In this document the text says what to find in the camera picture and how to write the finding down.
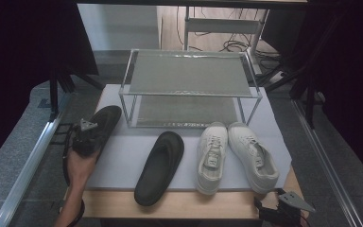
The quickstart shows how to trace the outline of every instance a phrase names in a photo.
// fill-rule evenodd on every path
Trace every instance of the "shoe insole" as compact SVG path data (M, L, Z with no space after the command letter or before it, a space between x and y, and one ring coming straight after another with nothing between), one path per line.
M135 193L144 201L155 200L168 187L170 157L166 147L159 147L148 157Z

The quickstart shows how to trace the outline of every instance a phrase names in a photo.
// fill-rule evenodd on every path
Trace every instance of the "glass shelf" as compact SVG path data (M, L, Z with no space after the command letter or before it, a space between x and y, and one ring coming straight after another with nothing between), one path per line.
M249 124L262 98L249 62L246 53L131 50L119 91L129 127Z

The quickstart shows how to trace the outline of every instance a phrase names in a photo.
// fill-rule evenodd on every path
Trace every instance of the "dark curtain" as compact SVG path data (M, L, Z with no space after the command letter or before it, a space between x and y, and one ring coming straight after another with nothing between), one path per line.
M363 1L347 9L318 69L323 110L363 163Z
M0 1L0 148L22 116L31 89L48 81L53 70L71 74L69 69L97 75L76 4Z

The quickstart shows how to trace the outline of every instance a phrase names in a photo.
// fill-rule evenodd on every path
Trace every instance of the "wire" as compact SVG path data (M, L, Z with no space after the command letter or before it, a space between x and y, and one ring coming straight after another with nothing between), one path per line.
M176 11L176 30L178 31L179 41L181 42L182 45L184 45L184 43L182 42L182 39L181 39L181 34L179 33L179 7Z
M234 52L231 50L231 48L237 48L240 52L247 51L249 46L243 42L235 41L235 40L229 40L223 43L223 49L221 49L219 52L223 50L227 50L228 52Z
M230 42L233 39L233 36L234 36L234 34L232 34L231 37L229 38L229 40L226 41L225 43ZM223 49L219 50L218 52L222 52L223 50L227 49L227 45L225 43L223 43Z
M203 7L201 7L201 13L202 13L202 15L204 15L204 18L206 18L205 14L204 14L204 8Z
M197 48L197 47L195 47L195 46L192 46L192 45L189 45L188 47L189 47L189 48L192 48L192 49L196 49L196 50L198 50L198 51L203 51L203 50L201 50L201 49L199 49L199 48Z
M258 9L256 10L255 15L254 15L254 19L252 19L252 20L255 20L257 14L258 14Z
M258 53L261 53L261 54L276 54L276 55L279 55L279 52L267 52L267 51L261 51L261 50L255 50L256 52Z
M194 34L195 34L196 36L204 36L204 35L211 34L211 32L204 32L204 33L201 33L201 34L198 34L197 32L194 32Z
M246 10L246 15L244 15L244 19L247 19L247 14L249 13L249 9Z
M234 10L231 12L231 14L228 16L228 19L231 18L232 14L237 10L237 8L234 8Z
M257 58L261 58L261 60L259 61L259 65L261 66L261 68L268 70L263 75L256 76L256 81L257 81L258 86L263 86L264 84L269 82L275 76L275 72L278 69L280 69L281 64L279 63L279 59L275 58L275 57L266 56L266 55L263 55L263 56L257 55ZM275 67L271 68L271 67L265 66L264 61L277 61L278 64Z
M240 13L239 13L238 17L236 17L236 19L241 19L241 15L243 15L243 9L240 9Z
M247 38L247 35L246 34L240 34L240 37L243 36L244 38L246 38L247 42L249 43L249 46L251 46L251 37L252 35L250 35L250 39Z

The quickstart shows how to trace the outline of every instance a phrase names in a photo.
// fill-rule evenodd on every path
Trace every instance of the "white sneaker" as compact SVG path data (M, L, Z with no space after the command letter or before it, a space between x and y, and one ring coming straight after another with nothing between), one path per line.
M229 126L228 134L229 145L243 163L252 190L260 194L273 190L279 171L255 133L246 124L235 122Z
M214 122L205 129L199 139L199 175L197 190L214 195L219 188L226 157L228 132L225 125Z

